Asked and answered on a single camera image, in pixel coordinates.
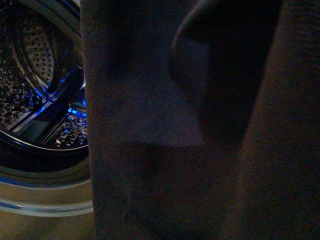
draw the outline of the blue light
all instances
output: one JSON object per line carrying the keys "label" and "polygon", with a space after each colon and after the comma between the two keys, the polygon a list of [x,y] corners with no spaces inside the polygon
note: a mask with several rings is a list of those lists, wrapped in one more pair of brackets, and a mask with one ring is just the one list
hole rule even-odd
{"label": "blue light", "polygon": [[72,108],[69,108],[69,109],[68,109],[68,112],[71,113],[71,114],[74,114],[74,115],[76,115],[76,116],[83,117],[83,118],[85,118],[85,117],[87,116],[86,113],[83,113],[83,112],[74,110],[74,109],[72,109]]}

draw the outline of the cloth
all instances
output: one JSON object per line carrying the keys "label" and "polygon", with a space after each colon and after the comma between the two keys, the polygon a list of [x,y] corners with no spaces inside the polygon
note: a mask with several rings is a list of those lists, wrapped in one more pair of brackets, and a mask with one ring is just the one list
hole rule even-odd
{"label": "cloth", "polygon": [[319,238],[319,13],[81,1],[97,240]]}

